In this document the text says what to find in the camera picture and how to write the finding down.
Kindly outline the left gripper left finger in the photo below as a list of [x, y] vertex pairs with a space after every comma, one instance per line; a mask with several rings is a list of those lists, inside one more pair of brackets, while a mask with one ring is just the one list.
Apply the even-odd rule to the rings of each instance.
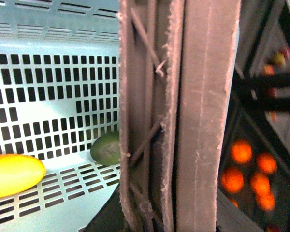
[[99, 210], [96, 216], [85, 226], [84, 232], [130, 232], [120, 203], [119, 186]]

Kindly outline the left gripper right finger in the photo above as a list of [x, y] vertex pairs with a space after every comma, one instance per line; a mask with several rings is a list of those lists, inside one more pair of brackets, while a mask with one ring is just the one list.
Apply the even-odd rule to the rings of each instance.
[[219, 189], [217, 190], [217, 232], [262, 232], [253, 222], [237, 208]]

